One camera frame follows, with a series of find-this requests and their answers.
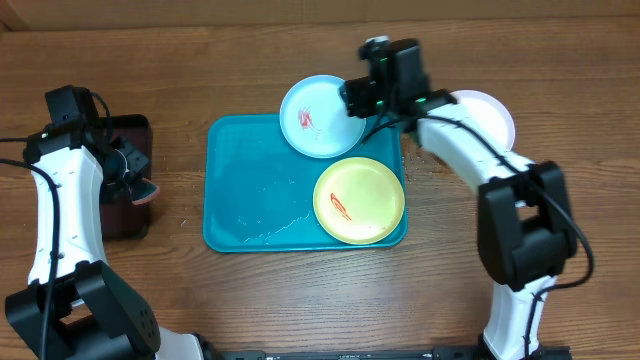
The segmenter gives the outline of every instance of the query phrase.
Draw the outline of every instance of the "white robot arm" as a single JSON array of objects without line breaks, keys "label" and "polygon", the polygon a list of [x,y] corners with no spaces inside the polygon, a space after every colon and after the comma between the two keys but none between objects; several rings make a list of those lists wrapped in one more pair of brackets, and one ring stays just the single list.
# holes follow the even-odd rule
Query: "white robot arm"
[{"label": "white robot arm", "polygon": [[[107,259],[100,227],[102,167],[86,147],[68,147],[44,155],[34,164],[58,185],[60,199],[60,252],[56,278],[75,271],[81,261]],[[49,279],[53,232],[53,202],[47,182],[32,172],[38,190],[38,243],[28,284]]]},{"label": "white robot arm", "polygon": [[[527,171],[533,162],[494,141],[469,114],[464,105],[448,104],[429,112],[463,122],[473,128],[490,145],[520,171]],[[418,140],[425,150],[437,155],[471,188],[474,193],[478,187],[493,178],[509,178],[514,174],[500,164],[498,159],[482,146],[468,131],[453,125],[432,119],[418,120]],[[489,350],[498,360],[519,360],[524,357],[522,336],[527,326],[527,318],[534,301],[534,294],[540,289],[556,282],[556,276],[544,276],[528,283],[524,289],[514,292],[507,285],[494,282],[493,302],[489,324],[483,337]],[[531,330],[529,351],[538,348],[538,324],[543,304],[538,305]]]}]

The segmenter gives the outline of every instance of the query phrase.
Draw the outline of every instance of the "wood grain surface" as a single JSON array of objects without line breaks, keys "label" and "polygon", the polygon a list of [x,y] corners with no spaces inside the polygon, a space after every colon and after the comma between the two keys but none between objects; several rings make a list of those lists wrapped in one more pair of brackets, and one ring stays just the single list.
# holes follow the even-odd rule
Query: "wood grain surface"
[{"label": "wood grain surface", "polygon": [[638,15],[637,0],[0,0],[13,31]]},{"label": "wood grain surface", "polygon": [[[312,74],[365,75],[356,49],[378,34],[417,37],[435,87],[499,98],[515,150],[554,160],[596,254],[595,278],[553,293],[543,343],[578,359],[640,351],[640,19],[543,19],[365,25],[0,34],[0,136],[49,121],[44,93],[99,91],[113,114],[154,131],[149,235],[107,242],[110,265],[160,323],[223,350],[417,349],[471,344],[489,316],[491,279],[475,244],[475,201],[449,169],[405,140],[409,233],[374,251],[222,255],[202,238],[207,130],[225,114],[277,112]],[[2,157],[21,147],[2,145]],[[0,297],[26,285],[36,241],[31,175],[0,171]],[[569,261],[561,281],[585,271]],[[33,354],[3,318],[0,358]]]}]

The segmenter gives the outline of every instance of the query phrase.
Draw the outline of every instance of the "wooden table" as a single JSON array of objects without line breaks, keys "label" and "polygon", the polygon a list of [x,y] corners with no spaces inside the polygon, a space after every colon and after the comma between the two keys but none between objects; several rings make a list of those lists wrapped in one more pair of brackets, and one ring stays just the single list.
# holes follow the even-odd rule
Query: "wooden table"
[{"label": "wooden table", "polygon": [[[495,95],[515,118],[515,150],[563,167],[597,268],[586,286],[550,296],[543,343],[570,345],[576,358],[637,358],[638,18],[2,33],[0,136],[41,129],[49,121],[44,93],[69,83],[100,92],[113,114],[149,118],[163,191],[152,228],[143,240],[105,248],[113,269],[174,331],[197,331],[223,350],[472,344],[491,303],[474,197],[408,142],[410,230],[393,249],[221,255],[202,239],[211,124],[225,114],[277,112],[287,89],[312,74],[364,76],[355,51],[378,34],[419,38],[435,87]],[[18,159],[21,147],[1,151]],[[25,287],[33,262],[31,175],[3,167],[0,198],[5,297]],[[561,280],[584,271],[580,250]],[[4,319],[0,354],[34,357]]]}]

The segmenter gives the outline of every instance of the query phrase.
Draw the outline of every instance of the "white plate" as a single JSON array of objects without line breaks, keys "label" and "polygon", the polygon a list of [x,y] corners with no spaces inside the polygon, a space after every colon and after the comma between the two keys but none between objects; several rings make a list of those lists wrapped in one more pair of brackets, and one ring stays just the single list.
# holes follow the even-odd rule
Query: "white plate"
[{"label": "white plate", "polygon": [[358,143],[364,119],[347,116],[339,89],[344,80],[331,75],[295,84],[280,106],[280,127],[289,144],[314,158],[342,155]]},{"label": "white plate", "polygon": [[467,108],[484,131],[507,150],[511,150],[516,139],[516,128],[509,110],[500,101],[475,90],[458,90],[451,95]]}]

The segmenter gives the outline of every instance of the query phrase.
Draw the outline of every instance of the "yellow plate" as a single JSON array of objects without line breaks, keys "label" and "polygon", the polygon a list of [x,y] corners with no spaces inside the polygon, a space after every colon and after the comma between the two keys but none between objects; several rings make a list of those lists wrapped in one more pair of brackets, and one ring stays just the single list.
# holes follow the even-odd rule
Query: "yellow plate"
[{"label": "yellow plate", "polygon": [[404,191],[396,175],[362,157],[338,161],[320,175],[313,190],[320,225],[336,239],[366,245],[384,239],[404,213]]}]

